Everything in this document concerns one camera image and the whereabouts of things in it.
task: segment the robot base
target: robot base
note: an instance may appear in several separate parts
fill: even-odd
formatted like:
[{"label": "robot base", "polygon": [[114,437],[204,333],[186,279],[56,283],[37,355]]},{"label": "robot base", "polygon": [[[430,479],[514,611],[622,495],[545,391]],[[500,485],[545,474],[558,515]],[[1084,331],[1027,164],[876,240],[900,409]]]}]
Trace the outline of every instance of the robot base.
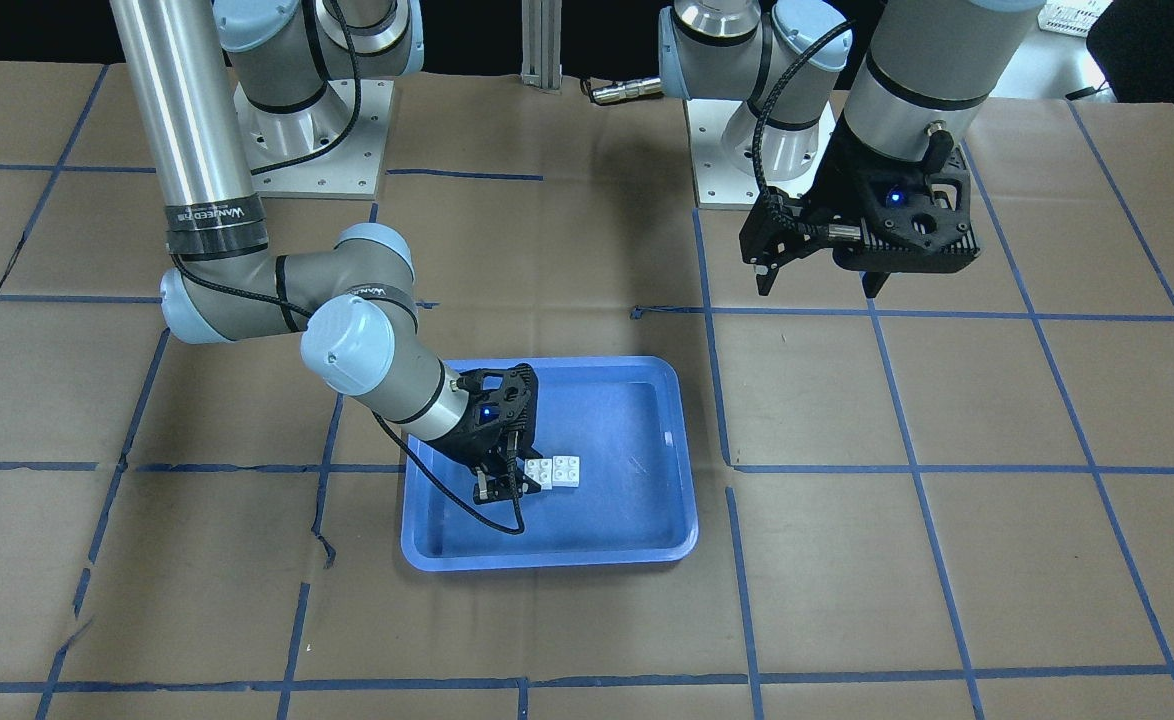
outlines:
[{"label": "robot base", "polygon": [[[742,105],[741,100],[688,100],[686,119],[689,128],[689,154],[693,160],[693,187],[697,194],[699,208],[706,210],[750,210],[756,202],[756,179],[738,169],[726,154],[720,137],[724,135],[729,117]],[[819,149],[814,154],[805,171],[789,181],[770,183],[796,197],[810,190],[819,161],[826,150],[835,116],[831,106],[823,109],[819,117]]]},{"label": "robot base", "polygon": [[[330,85],[345,105],[345,120],[351,115],[353,86],[342,79]],[[391,122],[392,82],[390,79],[360,81],[360,117],[351,135],[333,150],[303,164],[281,168],[254,176],[254,189],[263,197],[332,197],[340,200],[376,200],[383,170],[383,154],[387,147],[387,126]],[[258,147],[249,129],[249,113],[254,109],[244,92],[236,87],[236,122],[244,139],[245,159],[250,168],[276,163]]]}]

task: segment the blue tray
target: blue tray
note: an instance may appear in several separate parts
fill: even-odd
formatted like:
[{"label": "blue tray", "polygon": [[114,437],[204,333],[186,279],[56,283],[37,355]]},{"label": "blue tray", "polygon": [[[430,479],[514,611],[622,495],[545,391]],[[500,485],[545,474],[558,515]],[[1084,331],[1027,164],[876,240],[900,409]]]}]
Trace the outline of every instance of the blue tray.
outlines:
[{"label": "blue tray", "polygon": [[[529,363],[538,372],[533,448],[547,457],[582,457],[581,486],[525,496],[526,532],[506,536],[468,518],[409,462],[400,532],[409,564],[426,571],[547,568],[688,556],[699,538],[699,517],[672,366],[657,357],[467,359],[450,365],[471,370],[517,363]],[[409,446],[447,487],[471,500],[471,471],[417,438]],[[515,523],[510,502],[481,511],[497,523]]]}]

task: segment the white mounting plate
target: white mounting plate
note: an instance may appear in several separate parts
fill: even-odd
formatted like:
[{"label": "white mounting plate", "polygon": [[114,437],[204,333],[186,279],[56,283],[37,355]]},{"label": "white mounting plate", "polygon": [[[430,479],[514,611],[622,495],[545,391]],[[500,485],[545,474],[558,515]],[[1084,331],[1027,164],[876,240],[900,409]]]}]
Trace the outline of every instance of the white mounting plate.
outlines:
[{"label": "white mounting plate", "polygon": [[[689,126],[689,155],[693,160],[693,190],[697,194],[699,208],[707,210],[750,210],[756,202],[756,179],[730,163],[720,147],[720,136],[726,132],[729,117],[737,110],[738,100],[687,100],[684,114]],[[835,115],[831,105],[823,108],[819,117],[819,149],[810,167],[801,177],[770,183],[796,197],[810,190],[819,161],[826,152]]]},{"label": "white mounting plate", "polygon": [[[355,87],[349,79],[330,81],[348,106],[350,117]],[[339,200],[376,200],[382,179],[383,152],[387,147],[387,126],[391,120],[390,79],[360,81],[360,119],[351,135],[333,150],[306,163],[281,168],[254,176],[254,189],[263,197],[332,197]],[[250,168],[275,163],[249,132],[249,100],[236,86],[236,115],[239,135],[244,140],[245,159]]]}]

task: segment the table surface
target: table surface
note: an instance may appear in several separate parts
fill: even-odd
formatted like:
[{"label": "table surface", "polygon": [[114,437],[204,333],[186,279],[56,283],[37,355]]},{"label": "table surface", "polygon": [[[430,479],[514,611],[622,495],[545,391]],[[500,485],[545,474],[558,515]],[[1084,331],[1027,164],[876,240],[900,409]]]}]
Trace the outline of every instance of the table surface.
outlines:
[{"label": "table surface", "polygon": [[762,300],[679,101],[396,85],[377,202],[275,250],[398,228],[444,357],[663,357],[695,552],[411,568],[296,338],[163,331],[124,67],[0,63],[0,716],[1174,716],[1172,106],[990,100],[974,265]]}]

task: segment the light blue joint cap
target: light blue joint cap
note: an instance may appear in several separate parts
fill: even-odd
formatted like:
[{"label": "light blue joint cap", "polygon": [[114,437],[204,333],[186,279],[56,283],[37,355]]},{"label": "light blue joint cap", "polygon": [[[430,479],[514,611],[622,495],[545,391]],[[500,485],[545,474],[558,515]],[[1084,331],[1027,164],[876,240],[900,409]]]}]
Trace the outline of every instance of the light blue joint cap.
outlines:
[{"label": "light blue joint cap", "polygon": [[345,229],[340,234],[339,241],[333,243],[333,247],[343,245],[344,242],[350,240],[376,242],[378,245],[386,247],[386,249],[396,255],[400,255],[400,260],[404,260],[405,265],[409,265],[409,277],[414,281],[418,280],[418,275],[414,274],[414,261],[409,256],[409,242],[405,242],[405,238],[400,237],[400,234],[394,231],[394,229],[383,223],[357,223]]},{"label": "light blue joint cap", "polygon": [[427,54],[426,38],[423,35],[423,8],[418,0],[409,0],[409,62],[402,76],[409,76],[423,69],[423,59]]},{"label": "light blue joint cap", "polygon": [[994,13],[1023,13],[1039,11],[1045,5],[1045,0],[969,0],[969,4]]},{"label": "light blue joint cap", "polygon": [[227,53],[248,53],[276,38],[284,29],[302,0],[215,0],[212,20],[218,43]]},{"label": "light blue joint cap", "polygon": [[[780,38],[796,53],[803,53],[817,38],[844,22],[844,15],[823,0],[778,0],[774,5],[774,28]],[[849,47],[853,46],[853,33],[846,31],[810,58],[829,73],[844,69]]]},{"label": "light blue joint cap", "polygon": [[174,337],[188,345],[208,345],[214,342],[231,342],[209,325],[204,315],[195,309],[191,296],[185,290],[183,277],[176,268],[161,275],[161,312]]},{"label": "light blue joint cap", "polygon": [[299,351],[303,364],[328,386],[358,397],[391,372],[396,330],[380,307],[344,292],[306,321]]},{"label": "light blue joint cap", "polygon": [[659,79],[663,81],[663,95],[689,100],[689,88],[684,85],[684,70],[680,69],[680,53],[675,45],[672,8],[659,11]]}]

